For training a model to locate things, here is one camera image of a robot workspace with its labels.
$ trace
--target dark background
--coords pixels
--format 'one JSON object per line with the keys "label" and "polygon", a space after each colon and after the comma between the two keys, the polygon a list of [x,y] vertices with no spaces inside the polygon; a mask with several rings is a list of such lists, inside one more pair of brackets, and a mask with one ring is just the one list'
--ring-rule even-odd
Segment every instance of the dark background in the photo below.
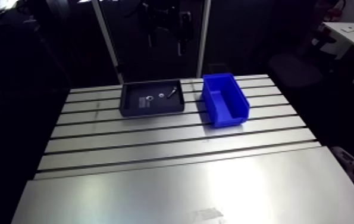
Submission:
{"label": "dark background", "polygon": [[[0,19],[0,223],[10,223],[69,89],[118,84],[91,2],[33,1],[29,11],[8,10]],[[295,7],[287,8],[284,15],[275,14],[281,2],[286,1],[213,0],[202,73],[266,73],[264,62],[272,53],[275,34],[280,29],[287,35],[292,32],[277,25],[275,18],[294,23],[300,14]],[[203,0],[181,0],[181,10],[193,15],[195,30],[181,57],[170,33],[159,30],[158,46],[150,48],[137,16],[123,17],[137,3],[101,2],[124,80],[195,77]],[[309,40],[297,46],[309,46]],[[326,100],[307,111],[304,119],[324,145],[339,145],[354,155],[351,55],[354,50],[334,65],[335,73],[325,74],[333,88],[326,88],[322,95]]]}

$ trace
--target floor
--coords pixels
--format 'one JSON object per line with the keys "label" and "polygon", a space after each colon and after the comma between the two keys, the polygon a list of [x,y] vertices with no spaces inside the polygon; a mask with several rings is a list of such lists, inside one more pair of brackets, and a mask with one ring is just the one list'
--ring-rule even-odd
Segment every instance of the floor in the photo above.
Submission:
{"label": "floor", "polygon": [[66,92],[0,97],[0,223],[10,223],[32,179]]}

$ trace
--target metal plate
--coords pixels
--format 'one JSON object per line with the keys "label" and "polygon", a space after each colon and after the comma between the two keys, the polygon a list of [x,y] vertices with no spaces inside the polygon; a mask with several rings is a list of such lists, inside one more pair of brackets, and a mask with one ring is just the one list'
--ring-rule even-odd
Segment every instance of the metal plate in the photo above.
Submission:
{"label": "metal plate", "polygon": [[[273,95],[268,97],[252,97],[252,98],[248,98],[248,101],[251,107],[288,103],[288,101],[283,95]],[[196,104],[196,103],[197,102],[186,102],[185,107],[187,107],[188,104]],[[109,109],[118,110],[119,104],[120,104],[119,99],[106,99],[102,101],[89,101],[89,102],[73,102],[73,103],[64,104],[62,112],[70,113],[70,112],[81,112],[81,111],[109,110]]]}
{"label": "metal plate", "polygon": [[[252,88],[259,86],[273,86],[274,83],[271,79],[254,79],[254,80],[238,80],[238,85],[241,88]],[[182,84],[182,90],[186,92],[200,92],[203,89],[203,83],[185,83]],[[83,92],[69,94],[66,102],[77,102],[77,101],[90,101],[99,99],[114,99],[121,96],[121,89],[108,90],[108,91],[97,91],[97,92]]]}
{"label": "metal plate", "polygon": [[147,130],[141,132],[115,133],[110,135],[54,139],[48,142],[45,152],[56,153],[62,151],[153,144],[168,141],[186,141],[189,139],[304,127],[305,125],[306,124],[304,124],[303,120],[299,116],[290,116],[250,120],[239,126],[226,127],[222,129],[214,129],[210,125],[200,125],[162,130]]}
{"label": "metal plate", "polygon": [[192,216],[354,224],[354,185],[327,148],[313,148],[29,181],[12,223],[186,223]]}
{"label": "metal plate", "polygon": [[[290,105],[259,107],[251,109],[249,119],[288,116],[293,114],[296,114],[296,112]],[[82,125],[57,126],[52,132],[52,138],[92,135],[97,133],[130,132],[137,130],[150,130],[165,127],[201,125],[209,123],[210,119],[207,113],[155,116],[139,119],[116,120],[113,122],[96,122]]]}
{"label": "metal plate", "polygon": [[[236,76],[236,80],[244,80],[244,79],[262,79],[268,78],[266,74],[254,74],[248,76]],[[194,82],[203,82],[203,79],[181,79],[181,83],[194,83]],[[79,88],[79,89],[72,89],[70,93],[76,92],[93,92],[93,91],[105,91],[110,89],[121,89],[123,88],[122,85],[116,86],[98,86],[98,87],[89,87],[89,88]]]}
{"label": "metal plate", "polygon": [[315,141],[309,129],[299,128],[275,132],[254,133],[248,135],[173,142],[139,147],[115,148],[80,153],[45,155],[39,170],[60,169],[90,165],[111,165],[132,161],[145,161],[157,158],[171,158],[183,155],[244,150],[253,147],[285,144],[290,142]]}

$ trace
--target small metal part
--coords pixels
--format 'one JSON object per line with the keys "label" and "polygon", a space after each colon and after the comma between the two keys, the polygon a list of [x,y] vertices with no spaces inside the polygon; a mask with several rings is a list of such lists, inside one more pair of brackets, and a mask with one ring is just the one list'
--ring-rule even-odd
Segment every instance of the small metal part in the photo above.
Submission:
{"label": "small metal part", "polygon": [[170,92],[170,94],[168,94],[167,99],[170,98],[172,95],[174,95],[175,92],[177,92],[177,87],[176,86],[174,86],[173,90]]}
{"label": "small metal part", "polygon": [[152,97],[152,96],[147,96],[147,97],[146,97],[146,100],[147,100],[147,101],[152,101],[153,99],[154,99],[154,97]]}

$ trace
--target metal frame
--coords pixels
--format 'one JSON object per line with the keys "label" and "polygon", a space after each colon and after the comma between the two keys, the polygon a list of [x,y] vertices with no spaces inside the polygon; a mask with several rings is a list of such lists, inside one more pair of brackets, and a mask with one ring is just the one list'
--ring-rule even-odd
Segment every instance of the metal frame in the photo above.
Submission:
{"label": "metal frame", "polygon": [[202,67],[203,67],[203,59],[205,56],[207,27],[209,25],[210,8],[211,8],[211,0],[205,0],[205,5],[203,6],[201,43],[199,46],[198,70],[196,72],[197,78],[202,77]]}
{"label": "metal frame", "polygon": [[118,60],[114,51],[113,44],[110,38],[110,31],[107,29],[106,21],[103,17],[101,6],[99,5],[98,0],[92,0],[93,10],[95,10],[96,18],[98,19],[99,26],[101,28],[103,38],[105,39],[107,50],[109,51],[111,61],[114,66],[115,73],[117,74],[117,79],[120,84],[124,83],[123,75],[117,71]]}

